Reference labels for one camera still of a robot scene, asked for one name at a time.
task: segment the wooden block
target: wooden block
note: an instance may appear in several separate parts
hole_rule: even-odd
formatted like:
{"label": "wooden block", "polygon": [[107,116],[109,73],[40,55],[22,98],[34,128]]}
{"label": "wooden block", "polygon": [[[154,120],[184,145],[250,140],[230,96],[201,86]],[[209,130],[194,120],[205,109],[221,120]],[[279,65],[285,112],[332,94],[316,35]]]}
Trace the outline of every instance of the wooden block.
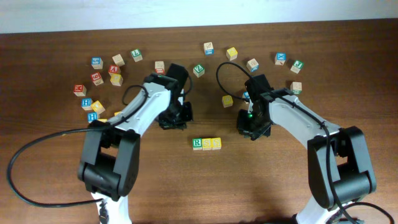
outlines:
{"label": "wooden block", "polygon": [[131,52],[131,56],[132,56],[132,59],[134,59],[135,62],[139,62],[139,61],[142,60],[142,54],[141,54],[141,51],[139,49],[133,50]]}
{"label": "wooden block", "polygon": [[113,74],[111,78],[112,85],[121,86],[123,83],[123,77],[118,74]]}
{"label": "wooden block", "polygon": [[100,85],[100,84],[104,83],[104,80],[102,79],[101,74],[99,72],[92,74],[91,80],[93,81],[93,83],[95,85]]}
{"label": "wooden block", "polygon": [[252,59],[252,60],[248,61],[246,66],[250,72],[254,72],[257,69],[259,69],[259,64],[257,63],[256,59]]}
{"label": "wooden block", "polygon": [[275,64],[283,65],[286,61],[286,53],[276,53],[275,55]]}
{"label": "wooden block", "polygon": [[303,68],[303,66],[304,66],[303,62],[296,60],[290,70],[295,73],[299,73],[299,71]]}
{"label": "wooden block", "polygon": [[211,139],[211,149],[212,150],[221,149],[221,138],[212,138]]}
{"label": "wooden block", "polygon": [[164,62],[155,62],[155,72],[164,75]]}
{"label": "wooden block", "polygon": [[93,100],[91,98],[84,98],[81,100],[81,107],[84,110],[92,110],[91,105],[93,104]]}
{"label": "wooden block", "polygon": [[91,123],[92,121],[99,119],[100,115],[97,114],[96,112],[91,112],[87,114],[87,120],[89,123]]}
{"label": "wooden block", "polygon": [[73,89],[73,93],[76,96],[86,96],[87,89],[84,85],[75,85],[75,88]]}
{"label": "wooden block", "polygon": [[117,66],[117,65],[109,66],[108,73],[109,73],[110,76],[112,76],[113,74],[120,74],[119,66]]}
{"label": "wooden block", "polygon": [[290,85],[290,90],[292,90],[292,92],[294,94],[300,94],[302,91],[302,86],[300,82],[292,82],[292,84]]}
{"label": "wooden block", "polygon": [[201,145],[203,150],[211,150],[211,139],[202,139]]}
{"label": "wooden block", "polygon": [[120,55],[120,54],[113,56],[112,59],[113,59],[114,63],[118,66],[125,65],[122,55]]}
{"label": "wooden block", "polygon": [[102,59],[100,57],[92,57],[91,58],[91,66],[94,69],[102,69],[104,65],[104,62],[102,61]]}
{"label": "wooden block", "polygon": [[228,60],[232,61],[238,57],[238,51],[232,47],[226,51],[226,57],[228,57]]}
{"label": "wooden block", "polygon": [[102,106],[102,104],[97,100],[95,101],[92,105],[91,108],[94,110],[94,112],[97,113],[97,115],[100,115],[102,112],[105,111],[105,108]]}
{"label": "wooden block", "polygon": [[203,48],[205,49],[205,55],[212,55],[214,54],[214,48],[213,48],[213,43],[204,43]]}
{"label": "wooden block", "polygon": [[223,106],[224,106],[224,108],[232,106],[233,103],[234,102],[232,100],[232,96],[229,96],[229,95],[223,96]]}
{"label": "wooden block", "polygon": [[192,139],[193,150],[202,150],[201,138]]}
{"label": "wooden block", "polygon": [[244,98],[244,99],[250,99],[249,93],[245,91],[245,92],[243,93],[243,95],[242,95],[242,98]]}
{"label": "wooden block", "polygon": [[205,74],[205,68],[201,64],[199,64],[193,68],[193,73],[199,78],[203,74]]}

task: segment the wooden table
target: wooden table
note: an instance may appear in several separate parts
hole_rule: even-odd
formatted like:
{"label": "wooden table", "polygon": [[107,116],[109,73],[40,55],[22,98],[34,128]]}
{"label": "wooden table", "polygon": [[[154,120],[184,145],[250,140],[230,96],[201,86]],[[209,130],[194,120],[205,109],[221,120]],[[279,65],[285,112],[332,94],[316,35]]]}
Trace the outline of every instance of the wooden table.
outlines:
{"label": "wooden table", "polygon": [[[286,130],[272,128],[269,138],[250,141],[236,130],[242,101],[223,108],[224,93],[215,71],[226,49],[236,47],[236,63],[255,58],[274,88],[303,83],[300,100],[342,127],[357,126],[366,135],[377,178],[376,193],[365,198],[398,218],[398,20],[306,22],[246,26],[181,27],[0,35],[0,217],[2,223],[98,223],[96,207],[47,209],[19,200],[6,183],[6,166],[25,143],[56,131],[87,126],[73,86],[84,84],[87,96],[100,100],[104,118],[123,109],[121,97],[141,84],[163,60],[186,66],[200,63],[206,73],[193,77],[194,122],[188,129],[161,130],[152,124],[141,140],[137,182],[129,194],[136,223],[237,223],[291,217],[311,193],[307,153]],[[215,54],[206,57],[203,43]],[[140,48],[135,63],[129,51]],[[275,66],[276,52],[305,63],[296,75]],[[106,69],[121,54],[122,87],[112,86]],[[104,60],[105,84],[94,86],[90,58]],[[234,67],[221,71],[221,82],[241,94],[247,78]],[[137,93],[134,90],[130,100]],[[192,151],[192,138],[221,137],[220,151]],[[77,177],[84,134],[51,139],[21,155],[13,170],[17,187],[40,202],[89,200]],[[368,223],[387,223],[379,212],[350,209]]]}

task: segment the black cable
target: black cable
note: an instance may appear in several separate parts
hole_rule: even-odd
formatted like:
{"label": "black cable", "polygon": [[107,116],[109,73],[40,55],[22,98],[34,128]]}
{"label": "black cable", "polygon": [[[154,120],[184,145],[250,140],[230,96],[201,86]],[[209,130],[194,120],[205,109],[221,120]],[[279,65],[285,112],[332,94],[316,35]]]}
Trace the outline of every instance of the black cable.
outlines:
{"label": "black cable", "polygon": [[278,94],[276,94],[276,93],[274,93],[274,92],[268,90],[267,88],[264,88],[259,82],[257,82],[256,79],[254,79],[250,74],[248,74],[248,72],[245,71],[244,68],[242,68],[240,65],[235,64],[235,63],[233,63],[233,62],[223,62],[223,63],[221,63],[221,64],[218,66],[217,71],[216,71],[217,82],[218,82],[220,88],[221,88],[225,93],[227,93],[227,94],[229,94],[229,95],[231,95],[231,96],[233,96],[233,97],[235,97],[235,98],[237,98],[237,99],[245,100],[245,99],[243,99],[243,98],[241,98],[241,97],[234,96],[234,95],[228,93],[228,92],[221,86],[220,80],[219,80],[219,78],[218,78],[218,71],[220,70],[220,68],[221,68],[223,65],[226,65],[226,64],[230,64],[230,65],[234,65],[235,67],[238,67],[240,70],[242,70],[242,72],[244,72],[245,75],[247,75],[247,76],[249,77],[249,79],[250,79],[252,82],[254,82],[255,84],[257,84],[257,85],[259,86],[259,88],[261,88],[262,90],[266,91],[267,93],[269,93],[269,94],[272,95],[273,97],[279,98],[279,99],[285,101],[286,103],[292,105],[293,108],[297,108],[298,110],[300,110],[301,112],[303,112],[304,114],[306,114],[307,116],[309,116],[310,118],[312,118],[315,122],[317,122],[317,123],[320,125],[320,127],[325,131],[325,135],[326,135],[326,173],[327,173],[327,176],[328,176],[328,181],[329,181],[329,185],[330,185],[331,192],[332,192],[332,194],[333,194],[333,197],[334,197],[334,200],[335,200],[337,206],[339,207],[339,209],[341,210],[341,212],[344,214],[344,216],[347,218],[347,220],[350,221],[350,222],[353,223],[353,224],[358,224],[358,223],[347,213],[347,211],[345,210],[345,208],[344,208],[343,205],[341,204],[341,202],[340,202],[340,200],[339,200],[339,198],[338,198],[338,196],[337,196],[336,189],[335,189],[335,186],[334,186],[334,184],[333,184],[333,180],[332,180],[332,178],[331,178],[331,170],[330,170],[330,148],[331,148],[331,147],[330,147],[330,133],[329,133],[329,130],[327,129],[327,127],[325,126],[324,121],[320,121],[320,120],[319,120],[318,118],[316,118],[314,115],[312,115],[311,113],[309,113],[307,110],[303,109],[301,106],[296,105],[294,102],[291,102],[290,100],[287,100],[287,99],[285,99],[285,98],[279,96]]}
{"label": "black cable", "polygon": [[41,138],[35,139],[35,140],[33,140],[33,141],[27,143],[25,146],[22,146],[22,147],[13,155],[13,157],[12,157],[11,160],[10,160],[10,162],[8,163],[8,167],[7,167],[7,182],[8,182],[8,184],[10,185],[11,190],[12,190],[21,200],[23,200],[24,202],[26,202],[26,203],[28,203],[28,204],[30,204],[30,205],[34,205],[34,206],[42,207],[42,208],[65,208],[65,207],[72,207],[72,206],[77,206],[77,205],[86,205],[86,204],[89,204],[89,203],[96,203],[96,202],[103,201],[103,199],[101,198],[101,199],[96,199],[96,200],[87,200],[87,201],[70,202],[70,203],[41,203],[41,202],[36,202],[36,201],[34,201],[34,200],[31,200],[31,199],[27,198],[25,195],[23,195],[22,193],[20,193],[20,192],[17,190],[17,188],[16,188],[14,182],[12,181],[12,177],[11,177],[12,167],[13,167],[15,161],[17,160],[17,158],[19,157],[19,155],[20,155],[21,153],[23,153],[23,152],[24,152],[26,149],[28,149],[29,147],[31,147],[31,146],[33,146],[33,145],[35,145],[35,144],[37,144],[37,143],[40,143],[40,142],[42,142],[42,141],[44,141],[44,140],[48,140],[48,139],[50,139],[50,138],[54,138],[54,137],[57,137],[57,136],[62,136],[62,135],[64,135],[64,134],[82,133],[82,132],[88,132],[88,131],[104,131],[104,130],[107,130],[107,129],[109,129],[109,128],[113,128],[113,127],[115,127],[115,126],[117,126],[117,125],[119,125],[119,124],[125,122],[127,119],[129,119],[132,115],[134,115],[135,113],[137,113],[137,111],[139,111],[139,110],[144,106],[145,102],[147,101],[147,99],[148,99],[148,97],[149,97],[148,91],[147,91],[147,89],[146,89],[144,86],[142,86],[142,85],[132,85],[132,86],[130,86],[129,88],[127,88],[127,90],[124,92],[123,99],[122,99],[122,102],[123,102],[123,103],[124,103],[124,97],[126,96],[127,91],[128,91],[130,88],[133,88],[133,87],[141,87],[141,88],[145,91],[144,100],[142,101],[142,103],[141,103],[132,113],[130,113],[130,114],[129,114],[128,116],[126,116],[126,117],[122,117],[122,119],[121,119],[120,121],[118,121],[117,123],[114,123],[114,124],[112,124],[112,125],[110,125],[110,126],[103,126],[103,127],[98,127],[98,128],[80,128],[80,129],[71,129],[71,130],[67,130],[67,131],[60,131],[60,132],[57,132],[57,133],[49,134],[49,135],[43,136],[43,137],[41,137]]}

